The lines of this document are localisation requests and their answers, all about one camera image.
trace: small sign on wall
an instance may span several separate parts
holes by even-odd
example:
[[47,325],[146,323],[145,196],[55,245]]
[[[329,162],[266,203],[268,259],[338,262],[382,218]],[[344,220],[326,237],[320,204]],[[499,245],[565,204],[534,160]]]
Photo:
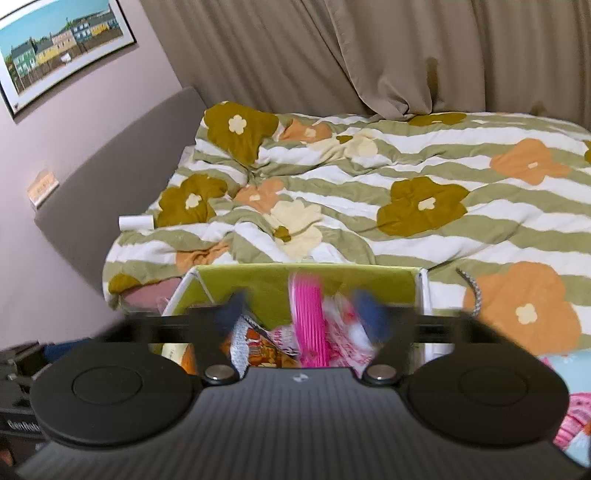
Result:
[[59,185],[60,183],[52,172],[49,170],[41,171],[27,189],[27,195],[33,209],[37,210]]

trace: colorful houses painting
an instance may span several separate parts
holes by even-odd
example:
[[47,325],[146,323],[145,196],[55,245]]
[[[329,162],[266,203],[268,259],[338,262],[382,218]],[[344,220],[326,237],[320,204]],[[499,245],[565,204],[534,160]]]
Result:
[[11,50],[12,62],[19,77],[24,77],[38,65],[67,52],[76,44],[88,42],[103,32],[118,28],[119,22],[112,11],[99,12],[86,18],[77,19],[55,35],[49,34],[41,40],[27,40]]
[[0,18],[0,94],[12,116],[78,70],[135,43],[118,0],[22,3]]

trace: pink comb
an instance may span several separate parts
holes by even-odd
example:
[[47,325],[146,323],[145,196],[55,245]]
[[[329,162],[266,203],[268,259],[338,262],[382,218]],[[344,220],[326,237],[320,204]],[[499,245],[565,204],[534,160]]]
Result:
[[322,313],[322,287],[313,277],[294,275],[289,285],[291,317],[305,368],[329,366],[326,321]]

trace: wall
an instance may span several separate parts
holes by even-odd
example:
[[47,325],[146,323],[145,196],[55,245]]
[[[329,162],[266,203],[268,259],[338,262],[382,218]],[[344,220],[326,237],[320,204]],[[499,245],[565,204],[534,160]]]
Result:
[[[29,0],[2,0],[0,17]],[[63,181],[134,119],[180,90],[138,0],[120,0],[138,45],[67,81],[18,121],[0,102],[0,349],[90,335],[115,318],[33,223],[26,189]],[[86,122],[76,112],[93,112]]]

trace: light blue fabric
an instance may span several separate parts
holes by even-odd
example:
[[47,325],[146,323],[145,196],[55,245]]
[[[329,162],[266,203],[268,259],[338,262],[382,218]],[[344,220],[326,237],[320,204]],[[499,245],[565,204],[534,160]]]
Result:
[[[562,377],[571,395],[581,393],[591,395],[591,349],[569,355],[545,356],[541,357],[541,360]],[[588,410],[589,422],[591,422],[591,401],[582,408]],[[564,452],[576,462],[588,467],[590,466],[590,443],[590,437],[581,431],[572,438]]]

